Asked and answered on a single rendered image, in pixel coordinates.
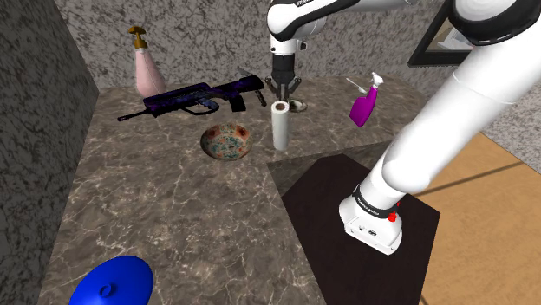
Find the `magenta spray bottle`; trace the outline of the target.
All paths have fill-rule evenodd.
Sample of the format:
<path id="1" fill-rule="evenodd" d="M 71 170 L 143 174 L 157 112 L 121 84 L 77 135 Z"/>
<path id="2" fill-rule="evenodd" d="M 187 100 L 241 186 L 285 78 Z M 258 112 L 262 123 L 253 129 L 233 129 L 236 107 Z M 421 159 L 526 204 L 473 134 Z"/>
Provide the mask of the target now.
<path id="1" fill-rule="evenodd" d="M 373 112 L 378 95 L 378 88 L 384 82 L 384 80 L 376 72 L 373 72 L 371 80 L 372 85 L 369 88 L 369 91 L 364 90 L 361 86 L 354 83 L 349 78 L 347 78 L 347 81 L 355 85 L 360 93 L 365 94 L 365 96 L 360 96 L 355 100 L 349 113 L 349 118 L 358 127 L 362 127 Z"/>

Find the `blue round lid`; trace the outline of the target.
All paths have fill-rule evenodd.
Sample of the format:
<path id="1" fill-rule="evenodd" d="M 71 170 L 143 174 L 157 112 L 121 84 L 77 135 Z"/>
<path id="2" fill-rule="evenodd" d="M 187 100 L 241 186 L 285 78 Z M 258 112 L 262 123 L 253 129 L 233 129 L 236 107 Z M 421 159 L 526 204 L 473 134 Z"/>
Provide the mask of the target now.
<path id="1" fill-rule="evenodd" d="M 137 256 L 117 256 L 86 274 L 68 305 L 148 305 L 152 293 L 150 266 Z"/>

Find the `dark robot stand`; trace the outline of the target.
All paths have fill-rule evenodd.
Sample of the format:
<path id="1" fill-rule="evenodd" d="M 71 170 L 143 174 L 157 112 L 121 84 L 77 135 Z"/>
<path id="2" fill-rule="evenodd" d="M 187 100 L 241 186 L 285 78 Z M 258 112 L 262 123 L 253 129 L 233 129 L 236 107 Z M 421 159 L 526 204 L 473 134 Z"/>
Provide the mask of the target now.
<path id="1" fill-rule="evenodd" d="M 327 305 L 419 305 L 440 213 L 401 200 L 403 238 L 387 256 L 348 235 L 339 204 L 368 169 L 344 154 L 317 160 L 282 200 Z"/>

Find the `black framed wall picture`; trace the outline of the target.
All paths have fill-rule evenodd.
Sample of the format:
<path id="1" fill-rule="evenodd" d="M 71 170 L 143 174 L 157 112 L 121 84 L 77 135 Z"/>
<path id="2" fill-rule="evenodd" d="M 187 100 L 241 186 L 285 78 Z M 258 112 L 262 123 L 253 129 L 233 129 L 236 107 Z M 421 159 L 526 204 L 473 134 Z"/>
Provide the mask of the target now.
<path id="1" fill-rule="evenodd" d="M 444 50 L 429 48 L 430 44 L 437 37 L 439 30 L 443 27 L 444 22 L 447 20 L 447 17 L 451 11 L 451 0 L 445 0 L 408 60 L 407 65 L 410 68 L 458 66 L 469 55 L 469 50 Z"/>

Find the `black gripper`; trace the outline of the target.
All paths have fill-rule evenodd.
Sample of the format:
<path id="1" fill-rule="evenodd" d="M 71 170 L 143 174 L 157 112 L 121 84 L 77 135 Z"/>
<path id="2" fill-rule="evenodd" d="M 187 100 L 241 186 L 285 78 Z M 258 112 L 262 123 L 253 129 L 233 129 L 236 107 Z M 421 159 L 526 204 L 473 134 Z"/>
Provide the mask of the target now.
<path id="1" fill-rule="evenodd" d="M 285 99 L 288 100 L 302 82 L 302 79 L 295 75 L 294 67 L 295 55 L 272 56 L 271 76 L 267 76 L 264 82 L 278 100 L 282 99 L 280 86 L 287 86 Z"/>

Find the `white paper towel roll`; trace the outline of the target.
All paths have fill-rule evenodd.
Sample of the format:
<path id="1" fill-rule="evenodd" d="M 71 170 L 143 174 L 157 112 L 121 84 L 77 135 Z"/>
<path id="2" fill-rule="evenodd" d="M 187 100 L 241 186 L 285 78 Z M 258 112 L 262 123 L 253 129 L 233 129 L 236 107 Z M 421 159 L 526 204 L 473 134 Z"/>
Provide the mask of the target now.
<path id="1" fill-rule="evenodd" d="M 289 144 L 289 111 L 286 101 L 275 101 L 271 105 L 273 145 L 279 151 L 284 151 Z"/>

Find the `purple black toy rifle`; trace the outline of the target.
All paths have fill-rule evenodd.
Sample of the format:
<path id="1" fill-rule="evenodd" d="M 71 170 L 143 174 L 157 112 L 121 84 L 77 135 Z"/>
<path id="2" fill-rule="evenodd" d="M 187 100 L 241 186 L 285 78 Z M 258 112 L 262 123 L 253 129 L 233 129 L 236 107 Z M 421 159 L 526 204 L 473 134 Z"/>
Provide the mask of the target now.
<path id="1" fill-rule="evenodd" d="M 142 114 L 151 114 L 154 118 L 177 110 L 183 110 L 192 115 L 207 115 L 219 110 L 219 104 L 213 99 L 227 101 L 232 112 L 246 110 L 242 93 L 255 92 L 261 105 L 267 105 L 261 90 L 264 84 L 256 75 L 248 75 L 237 81 L 232 81 L 216 87 L 210 87 L 201 82 L 188 87 L 156 94 L 143 99 L 145 109 L 135 114 L 118 117 L 118 121 L 129 120 Z"/>

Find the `patterned ceramic bowl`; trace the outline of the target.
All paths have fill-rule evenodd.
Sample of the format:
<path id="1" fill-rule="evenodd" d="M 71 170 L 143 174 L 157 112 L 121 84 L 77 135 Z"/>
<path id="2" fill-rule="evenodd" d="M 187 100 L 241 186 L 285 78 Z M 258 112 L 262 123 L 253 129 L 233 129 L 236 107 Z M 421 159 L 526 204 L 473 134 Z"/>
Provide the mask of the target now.
<path id="1" fill-rule="evenodd" d="M 218 160 L 242 159 L 252 149 L 251 132 L 238 124 L 225 123 L 209 127 L 200 138 L 203 151 Z"/>

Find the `pink soap dispenser bottle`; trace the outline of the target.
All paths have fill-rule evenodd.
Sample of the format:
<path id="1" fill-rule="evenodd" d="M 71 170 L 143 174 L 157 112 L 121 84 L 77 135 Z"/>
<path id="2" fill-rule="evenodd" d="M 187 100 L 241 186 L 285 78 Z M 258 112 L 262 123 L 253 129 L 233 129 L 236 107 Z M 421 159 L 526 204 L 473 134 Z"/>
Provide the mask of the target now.
<path id="1" fill-rule="evenodd" d="M 135 35 L 134 63 L 137 90 L 144 98 L 165 93 L 165 80 L 148 50 L 147 42 L 142 38 L 146 31 L 142 27 L 133 26 L 128 33 Z"/>

